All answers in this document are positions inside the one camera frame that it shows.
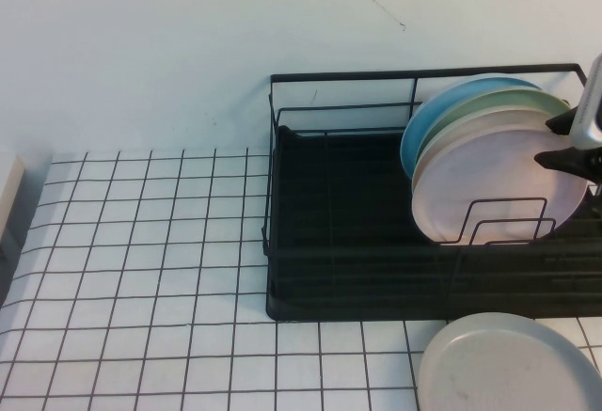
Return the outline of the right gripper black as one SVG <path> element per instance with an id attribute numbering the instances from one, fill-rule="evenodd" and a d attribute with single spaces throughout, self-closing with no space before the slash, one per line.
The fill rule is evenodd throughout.
<path id="1" fill-rule="evenodd" d="M 558 135 L 569 135 L 576 109 L 568 110 L 546 121 L 547 128 Z M 546 169 L 561 171 L 596 184 L 602 183 L 602 148 L 594 150 L 543 151 L 534 156 L 537 164 Z"/>

